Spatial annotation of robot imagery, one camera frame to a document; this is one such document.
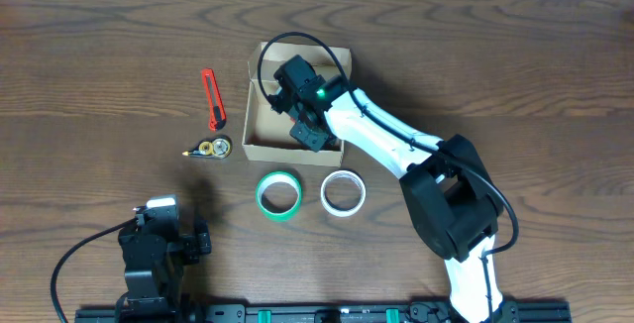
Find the white tape roll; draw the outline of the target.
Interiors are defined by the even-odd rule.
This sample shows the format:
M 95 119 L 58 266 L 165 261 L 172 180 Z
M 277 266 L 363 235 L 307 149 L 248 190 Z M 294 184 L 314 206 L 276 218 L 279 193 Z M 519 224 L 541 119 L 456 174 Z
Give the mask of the white tape roll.
M 321 204 L 333 217 L 348 218 L 356 215 L 364 206 L 366 198 L 364 181 L 351 170 L 335 170 L 321 184 Z

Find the black yellow correction tape dispenser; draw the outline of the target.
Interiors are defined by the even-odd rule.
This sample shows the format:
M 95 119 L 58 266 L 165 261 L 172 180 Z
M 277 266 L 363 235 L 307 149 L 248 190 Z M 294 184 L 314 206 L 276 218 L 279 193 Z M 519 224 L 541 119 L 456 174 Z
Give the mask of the black yellow correction tape dispenser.
M 182 155 L 189 158 L 206 160 L 223 160 L 227 158 L 233 149 L 232 141 L 226 136 L 217 136 L 201 140 L 197 145 Z

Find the red utility knife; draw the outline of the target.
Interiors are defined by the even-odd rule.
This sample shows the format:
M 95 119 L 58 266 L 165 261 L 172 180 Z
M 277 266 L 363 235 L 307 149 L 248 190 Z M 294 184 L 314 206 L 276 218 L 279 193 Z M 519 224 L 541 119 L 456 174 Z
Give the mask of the red utility knife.
M 201 77 L 209 104 L 208 127 L 212 132 L 220 131 L 227 123 L 227 116 L 215 73 L 211 68 L 205 68 L 201 70 Z

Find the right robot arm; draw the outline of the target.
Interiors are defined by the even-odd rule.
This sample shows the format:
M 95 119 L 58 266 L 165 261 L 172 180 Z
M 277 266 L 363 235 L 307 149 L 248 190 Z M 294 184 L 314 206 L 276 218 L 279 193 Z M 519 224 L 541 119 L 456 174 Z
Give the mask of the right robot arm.
M 503 321 L 493 257 L 514 246 L 519 223 L 474 145 L 460 135 L 444 141 L 413 129 L 341 75 L 275 80 L 279 87 L 268 101 L 295 122 L 298 142 L 314 151 L 333 138 L 349 142 L 398 179 L 415 231 L 445 262 L 458 315 Z

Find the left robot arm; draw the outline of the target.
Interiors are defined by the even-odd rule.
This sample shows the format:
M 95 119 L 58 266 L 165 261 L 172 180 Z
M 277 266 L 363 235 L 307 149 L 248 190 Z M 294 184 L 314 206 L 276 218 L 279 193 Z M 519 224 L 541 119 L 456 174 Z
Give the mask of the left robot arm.
M 193 219 L 193 232 L 179 232 L 176 206 L 136 210 L 135 222 L 118 234 L 128 291 L 115 305 L 116 322 L 194 322 L 205 320 L 202 306 L 182 291 L 184 271 L 209 255 L 207 221 Z

